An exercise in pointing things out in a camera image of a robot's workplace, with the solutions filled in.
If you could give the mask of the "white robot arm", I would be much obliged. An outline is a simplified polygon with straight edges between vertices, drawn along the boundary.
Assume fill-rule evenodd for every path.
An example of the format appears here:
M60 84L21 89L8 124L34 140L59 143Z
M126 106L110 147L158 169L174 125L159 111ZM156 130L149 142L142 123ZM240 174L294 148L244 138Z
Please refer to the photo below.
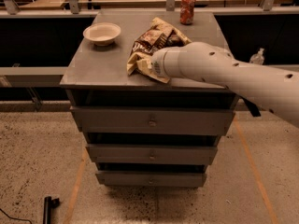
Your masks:
M244 63L204 42L160 49L150 60L159 77L220 85L299 127L298 72Z

